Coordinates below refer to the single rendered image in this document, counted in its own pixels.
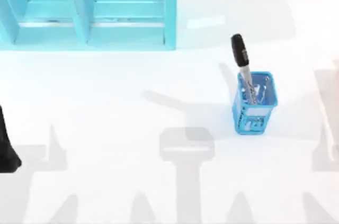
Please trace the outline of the blue mesh pen holder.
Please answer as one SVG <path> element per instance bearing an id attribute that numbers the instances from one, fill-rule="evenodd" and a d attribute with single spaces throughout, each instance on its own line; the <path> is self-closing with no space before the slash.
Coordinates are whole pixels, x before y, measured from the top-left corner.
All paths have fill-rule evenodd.
<path id="1" fill-rule="evenodd" d="M 251 105 L 241 74 L 237 76 L 237 90 L 233 102 L 235 131 L 240 135 L 261 135 L 265 132 L 273 109 L 278 105 L 273 75 L 268 71 L 252 72 L 256 105 Z"/>

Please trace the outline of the black and white marker pen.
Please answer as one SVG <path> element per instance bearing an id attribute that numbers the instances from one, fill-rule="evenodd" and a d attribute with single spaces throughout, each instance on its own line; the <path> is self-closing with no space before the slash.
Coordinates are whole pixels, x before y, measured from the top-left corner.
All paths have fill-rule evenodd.
<path id="1" fill-rule="evenodd" d="M 248 91 L 248 101 L 250 104 L 257 104 L 256 92 L 252 82 L 251 71 L 249 68 L 249 58 L 245 42 L 241 34 L 236 33 L 231 37 L 231 47 L 240 74 L 243 78 L 244 87 Z"/>

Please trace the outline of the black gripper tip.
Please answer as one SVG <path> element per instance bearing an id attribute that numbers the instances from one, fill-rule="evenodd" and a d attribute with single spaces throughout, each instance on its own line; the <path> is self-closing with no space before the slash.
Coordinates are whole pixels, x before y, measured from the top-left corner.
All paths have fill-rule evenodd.
<path id="1" fill-rule="evenodd" d="M 9 140 L 0 106 L 0 173 L 15 173 L 21 165 L 22 161 Z"/>

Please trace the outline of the light blue rack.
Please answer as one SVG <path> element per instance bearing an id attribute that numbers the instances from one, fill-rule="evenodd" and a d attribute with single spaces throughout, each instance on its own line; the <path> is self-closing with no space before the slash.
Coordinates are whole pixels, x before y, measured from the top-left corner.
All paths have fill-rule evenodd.
<path id="1" fill-rule="evenodd" d="M 0 0 L 0 50 L 174 50 L 177 0 Z"/>

